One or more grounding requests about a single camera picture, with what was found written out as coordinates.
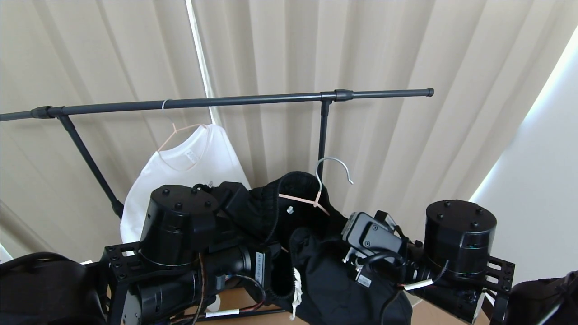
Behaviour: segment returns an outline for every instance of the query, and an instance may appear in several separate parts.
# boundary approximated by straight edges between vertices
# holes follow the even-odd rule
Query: curtain
[[[205,96],[184,1],[2,1],[0,15],[2,113]],[[166,114],[178,127],[210,122],[204,108]],[[71,119],[121,202],[172,133],[160,110]],[[29,250],[79,261],[120,243],[118,217],[58,120],[3,122],[0,132],[2,242],[21,234]]]
[[[421,239],[431,202],[467,200],[578,23],[574,1],[194,1],[216,96],[406,88],[332,104],[324,183],[343,214],[390,212]],[[222,109],[254,186],[313,172],[320,104]]]

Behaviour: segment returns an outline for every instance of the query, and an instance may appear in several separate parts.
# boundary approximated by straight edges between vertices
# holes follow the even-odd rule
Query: black metal rod
[[[117,200],[116,196],[114,196],[114,193],[112,192],[112,189],[110,189],[110,186],[106,182],[105,177],[102,175],[100,169],[98,169],[96,162],[94,161],[94,159],[92,159],[90,152],[88,152],[88,149],[86,148],[80,135],[76,131],[76,127],[74,126],[74,123],[72,123],[72,120],[70,120],[70,117],[68,117],[68,116],[59,116],[58,119],[60,120],[60,123],[62,123],[62,126],[64,127],[64,129],[71,136],[72,142],[74,142],[74,144],[76,145],[76,148],[80,152],[80,155],[84,158],[84,161],[86,162],[86,164],[90,168],[90,171],[92,172],[94,177],[97,179],[98,184],[100,184],[102,190],[105,192],[106,196],[108,197],[110,204],[112,205],[112,209],[113,209],[114,213],[119,218],[122,218],[123,209],[124,209],[123,204],[119,200]]]
[[[259,315],[268,315],[272,313],[282,313],[285,312],[283,309],[270,309],[267,311],[256,311],[256,312],[246,312],[234,315],[223,315],[223,316],[215,316],[209,318],[199,318],[198,322],[208,322],[211,320],[221,320],[221,319],[236,319],[236,318],[243,318],[243,317],[251,317],[251,316],[259,316]]]
[[[327,139],[327,120],[329,117],[329,105],[331,101],[321,102],[321,124],[319,126],[319,154],[317,160],[325,157],[325,140]],[[317,167],[319,179],[323,179],[323,162]]]
[[[383,90],[362,91],[335,90],[322,93],[281,94],[281,95],[256,95],[220,98],[197,98],[197,99],[172,99],[165,103],[165,109],[192,108],[207,106],[232,106],[232,105],[256,105],[288,102],[314,102],[314,101],[348,101],[356,98],[387,98],[387,97],[415,97],[432,96],[434,90]],[[65,115],[105,113],[105,112],[128,112],[133,110],[161,109],[164,101],[126,102],[113,104],[92,104],[63,107],[46,107],[40,111],[15,112],[0,114],[0,121],[21,120],[31,118],[54,118]]]

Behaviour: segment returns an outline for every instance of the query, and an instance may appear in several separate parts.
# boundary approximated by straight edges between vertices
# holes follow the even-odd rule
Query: clothes rack
[[[383,91],[351,91],[337,89],[334,91],[322,91],[320,93],[301,93],[301,94],[279,94],[279,95],[255,95],[255,96],[237,96],[237,97],[218,97],[218,98],[196,98],[196,99],[172,99],[166,101],[164,108],[197,108],[208,106],[236,106],[236,105],[257,105],[273,103],[291,103],[291,102],[321,102],[321,123],[319,128],[319,150],[318,159],[325,156],[325,141],[327,139],[327,121],[329,117],[329,106],[333,102],[344,102],[351,99],[361,98],[388,98],[388,97],[431,97],[434,95],[434,89],[415,89],[415,90],[383,90]],[[123,216],[124,205],[116,198],[112,189],[108,185],[105,177],[92,158],[90,152],[84,145],[80,135],[76,131],[75,125],[70,119],[70,115],[93,114],[106,112],[129,112],[135,110],[153,110],[161,109],[164,101],[143,101],[143,102],[124,102],[112,104],[90,104],[76,106],[41,106],[32,110],[14,113],[0,114],[0,121],[12,121],[22,119],[58,119],[64,129],[70,135],[72,142],[84,158],[84,161],[90,168],[90,171],[96,178],[98,184],[108,197],[114,214],[119,218]],[[323,177],[323,163],[318,167],[319,177]]]

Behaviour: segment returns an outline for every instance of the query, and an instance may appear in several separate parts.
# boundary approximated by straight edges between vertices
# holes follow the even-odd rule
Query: black cylindrical motor
[[[426,210],[424,252],[444,277],[485,275],[497,225],[495,216],[478,204],[455,200],[432,203]]]
[[[213,239],[217,208],[218,201],[204,191],[159,187],[150,195],[139,253],[162,267],[190,264]]]

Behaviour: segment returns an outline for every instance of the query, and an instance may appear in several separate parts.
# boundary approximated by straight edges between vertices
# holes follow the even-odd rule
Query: white drawstring
[[[295,275],[295,292],[293,292],[293,303],[291,304],[293,314],[289,316],[290,320],[295,320],[297,306],[301,304],[301,295],[303,294],[303,291],[301,291],[301,274],[299,274],[296,268],[293,268],[293,274]]]

